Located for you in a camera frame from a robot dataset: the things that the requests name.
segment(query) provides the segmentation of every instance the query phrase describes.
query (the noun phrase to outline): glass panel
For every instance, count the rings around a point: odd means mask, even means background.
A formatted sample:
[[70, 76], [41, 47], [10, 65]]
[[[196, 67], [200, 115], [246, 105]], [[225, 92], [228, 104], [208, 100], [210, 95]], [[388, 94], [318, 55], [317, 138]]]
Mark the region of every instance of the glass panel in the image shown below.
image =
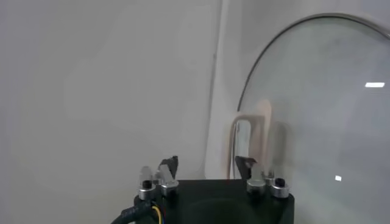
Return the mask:
[[377, 31], [318, 18], [259, 61], [240, 110], [271, 102], [269, 148], [296, 198], [296, 223], [389, 223], [389, 59]]

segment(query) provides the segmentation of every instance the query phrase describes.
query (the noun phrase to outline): metal knob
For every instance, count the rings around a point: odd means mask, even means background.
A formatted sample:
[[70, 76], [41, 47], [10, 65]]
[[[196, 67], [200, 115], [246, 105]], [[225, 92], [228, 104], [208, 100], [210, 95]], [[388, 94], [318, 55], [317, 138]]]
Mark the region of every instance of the metal knob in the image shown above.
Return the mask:
[[285, 179], [276, 178], [271, 184], [271, 195], [275, 198], [288, 198], [289, 187], [286, 184]]
[[155, 197], [156, 185], [153, 183], [152, 171], [148, 166], [141, 169], [140, 188], [138, 189], [138, 196], [141, 200], [151, 200]]
[[251, 178], [246, 181], [246, 191], [256, 195], [264, 195], [266, 192], [266, 182], [261, 175], [261, 167], [257, 163], [251, 168]]
[[175, 194], [179, 182], [173, 178], [168, 165], [160, 165], [158, 169], [161, 177], [161, 194], [165, 197]]

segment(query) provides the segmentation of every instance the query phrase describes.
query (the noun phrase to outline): black cable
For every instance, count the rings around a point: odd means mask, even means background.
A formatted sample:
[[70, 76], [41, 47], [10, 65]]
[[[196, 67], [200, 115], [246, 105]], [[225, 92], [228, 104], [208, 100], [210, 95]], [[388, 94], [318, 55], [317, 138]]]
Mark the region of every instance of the black cable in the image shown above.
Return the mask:
[[152, 203], [150, 201], [141, 202], [131, 208], [127, 208], [111, 222], [111, 224], [128, 224], [152, 213]]

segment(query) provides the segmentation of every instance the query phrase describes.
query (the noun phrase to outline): white wall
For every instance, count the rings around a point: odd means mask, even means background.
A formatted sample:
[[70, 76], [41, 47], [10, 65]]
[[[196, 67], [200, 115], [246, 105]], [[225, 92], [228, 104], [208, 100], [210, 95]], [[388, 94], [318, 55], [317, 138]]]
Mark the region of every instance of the white wall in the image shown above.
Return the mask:
[[225, 178], [227, 129], [236, 116], [244, 82], [256, 58], [272, 38], [294, 21], [324, 12], [342, 12], [390, 27], [386, 0], [224, 0], [205, 174]]
[[0, 223], [110, 223], [143, 165], [204, 177], [218, 0], [0, 2]]

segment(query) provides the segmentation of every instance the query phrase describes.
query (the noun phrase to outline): cable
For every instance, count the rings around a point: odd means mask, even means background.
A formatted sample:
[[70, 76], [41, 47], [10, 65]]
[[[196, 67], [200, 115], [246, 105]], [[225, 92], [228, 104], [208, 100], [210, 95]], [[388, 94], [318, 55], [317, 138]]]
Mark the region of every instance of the cable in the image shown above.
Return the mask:
[[160, 209], [157, 206], [152, 206], [152, 209], [154, 209], [157, 212], [158, 224], [163, 224], [163, 216], [161, 215]]

